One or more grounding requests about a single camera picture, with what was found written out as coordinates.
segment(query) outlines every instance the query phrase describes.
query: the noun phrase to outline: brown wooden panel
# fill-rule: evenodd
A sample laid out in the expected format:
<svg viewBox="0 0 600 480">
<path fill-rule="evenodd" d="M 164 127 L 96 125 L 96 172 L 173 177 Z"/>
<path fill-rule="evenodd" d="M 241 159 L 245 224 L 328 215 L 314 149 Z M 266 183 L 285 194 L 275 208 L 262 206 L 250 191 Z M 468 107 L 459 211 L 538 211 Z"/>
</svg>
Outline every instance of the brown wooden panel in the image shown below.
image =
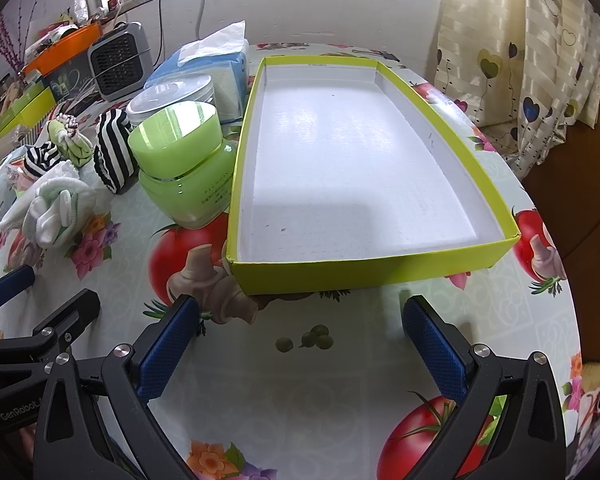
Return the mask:
<svg viewBox="0 0 600 480">
<path fill-rule="evenodd" d="M 582 343 L 582 357 L 600 362 L 600 225 L 564 259 Z"/>
<path fill-rule="evenodd" d="M 563 256 L 600 222 L 600 114 L 595 130 L 577 122 L 567 142 L 536 166 L 524 186 Z"/>
</svg>

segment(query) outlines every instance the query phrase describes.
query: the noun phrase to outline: blue heart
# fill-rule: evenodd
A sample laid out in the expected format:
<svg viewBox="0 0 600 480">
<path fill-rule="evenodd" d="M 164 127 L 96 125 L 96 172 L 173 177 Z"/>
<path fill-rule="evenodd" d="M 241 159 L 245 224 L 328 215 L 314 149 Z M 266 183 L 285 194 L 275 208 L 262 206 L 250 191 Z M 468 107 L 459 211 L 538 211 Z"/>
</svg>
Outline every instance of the blue heart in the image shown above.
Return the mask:
<svg viewBox="0 0 600 480">
<path fill-rule="evenodd" d="M 531 97 L 525 97 L 525 100 L 522 101 L 522 109 L 529 123 L 534 122 L 540 115 L 540 105 L 535 103 Z"/>
</svg>

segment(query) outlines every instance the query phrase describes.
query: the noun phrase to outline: green cosmetic jar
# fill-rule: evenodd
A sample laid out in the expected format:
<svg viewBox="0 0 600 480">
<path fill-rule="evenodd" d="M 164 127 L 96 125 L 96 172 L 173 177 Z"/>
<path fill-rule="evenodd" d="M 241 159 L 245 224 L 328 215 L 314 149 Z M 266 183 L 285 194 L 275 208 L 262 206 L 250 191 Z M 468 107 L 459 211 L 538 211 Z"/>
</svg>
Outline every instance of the green cosmetic jar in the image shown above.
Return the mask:
<svg viewBox="0 0 600 480">
<path fill-rule="evenodd" d="M 143 121 L 129 135 L 138 180 L 176 224 L 198 229 L 229 205 L 237 147 L 222 136 L 216 108 L 185 101 Z"/>
</svg>

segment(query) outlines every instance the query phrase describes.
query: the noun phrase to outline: green pea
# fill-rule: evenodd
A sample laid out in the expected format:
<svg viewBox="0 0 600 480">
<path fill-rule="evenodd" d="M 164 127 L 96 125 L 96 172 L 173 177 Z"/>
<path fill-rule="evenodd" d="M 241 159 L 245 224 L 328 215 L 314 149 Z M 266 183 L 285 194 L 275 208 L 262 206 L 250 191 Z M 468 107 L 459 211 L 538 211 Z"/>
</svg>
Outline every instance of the green pea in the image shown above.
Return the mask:
<svg viewBox="0 0 600 480">
<path fill-rule="evenodd" d="M 313 345 L 315 345 L 315 341 L 317 339 L 318 336 L 315 335 L 313 332 L 305 332 L 304 334 L 302 334 L 302 344 L 300 345 L 300 348 L 311 348 Z"/>
<path fill-rule="evenodd" d="M 276 348 L 280 352 L 289 352 L 294 347 L 294 342 L 288 337 L 279 337 L 276 339 Z"/>
<path fill-rule="evenodd" d="M 329 335 L 329 329 L 327 327 L 325 327 L 324 325 L 316 325 L 316 326 L 314 326 L 311 329 L 311 332 L 313 332 L 317 336 Z"/>
<path fill-rule="evenodd" d="M 328 350 L 333 346 L 333 337 L 330 335 L 319 335 L 315 344 L 321 350 Z"/>
</svg>

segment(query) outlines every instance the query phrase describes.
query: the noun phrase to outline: blue gripper pad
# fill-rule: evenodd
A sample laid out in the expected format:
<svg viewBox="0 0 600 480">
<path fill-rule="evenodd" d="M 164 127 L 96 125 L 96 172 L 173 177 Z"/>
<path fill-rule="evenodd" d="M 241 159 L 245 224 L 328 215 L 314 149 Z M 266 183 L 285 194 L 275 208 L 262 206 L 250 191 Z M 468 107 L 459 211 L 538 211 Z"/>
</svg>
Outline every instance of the blue gripper pad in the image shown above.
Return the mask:
<svg viewBox="0 0 600 480">
<path fill-rule="evenodd" d="M 462 402 L 467 392 L 464 365 L 443 333 L 413 298 L 404 304 L 402 327 L 413 341 L 443 397 Z"/>
<path fill-rule="evenodd" d="M 139 368 L 136 393 L 145 404 L 162 395 L 200 322 L 198 304 L 189 298 L 149 350 Z"/>
<path fill-rule="evenodd" d="M 33 285 L 36 275 L 28 265 L 18 267 L 0 278 L 0 306 Z"/>
</svg>

